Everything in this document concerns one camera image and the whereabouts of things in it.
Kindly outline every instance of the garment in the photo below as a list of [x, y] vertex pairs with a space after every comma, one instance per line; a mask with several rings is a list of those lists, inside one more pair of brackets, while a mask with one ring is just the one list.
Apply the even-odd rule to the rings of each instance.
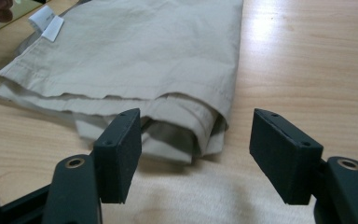
[[69, 116], [93, 141], [138, 107], [143, 153], [189, 163], [220, 152], [234, 96], [241, 0], [93, 0], [0, 71], [0, 97]]

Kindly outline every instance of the light wood surface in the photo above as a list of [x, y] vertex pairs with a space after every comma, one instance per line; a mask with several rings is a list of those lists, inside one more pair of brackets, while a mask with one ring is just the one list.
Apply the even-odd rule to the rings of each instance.
[[[75, 0], [52, 0], [61, 13]], [[32, 28], [0, 31], [0, 69]], [[324, 145], [323, 158], [358, 160], [358, 1], [245, 0], [232, 121], [222, 154], [178, 166], [142, 158], [126, 204], [104, 223], [313, 223], [314, 199], [289, 206], [249, 154], [253, 110], [281, 114]], [[50, 183], [54, 166], [89, 147], [74, 127], [0, 101], [0, 204]]]

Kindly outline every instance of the wooden table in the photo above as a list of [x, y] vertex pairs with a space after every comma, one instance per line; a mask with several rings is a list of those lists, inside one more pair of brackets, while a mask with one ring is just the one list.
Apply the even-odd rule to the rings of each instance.
[[[75, 0], [52, 0], [61, 13]], [[32, 28], [0, 31], [0, 69]], [[245, 0], [241, 58], [224, 152], [188, 166], [141, 158], [126, 204], [104, 223], [313, 223], [314, 199], [289, 206], [249, 154], [255, 107], [324, 145], [323, 158], [358, 160], [358, 1]], [[75, 128], [0, 101], [0, 204], [51, 181], [56, 163], [90, 152]]]

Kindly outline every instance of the hand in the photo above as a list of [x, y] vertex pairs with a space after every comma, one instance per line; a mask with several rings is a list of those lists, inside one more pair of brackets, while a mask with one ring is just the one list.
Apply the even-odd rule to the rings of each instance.
[[13, 13], [10, 8], [13, 6], [13, 0], [0, 0], [0, 21], [8, 22], [13, 20]]

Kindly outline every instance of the clothing tag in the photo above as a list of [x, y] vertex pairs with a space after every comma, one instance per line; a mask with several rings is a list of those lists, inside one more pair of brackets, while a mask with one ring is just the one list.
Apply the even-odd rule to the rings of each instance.
[[29, 22], [38, 34], [54, 42], [61, 30], [63, 18], [55, 15], [50, 7], [44, 6], [29, 18]]

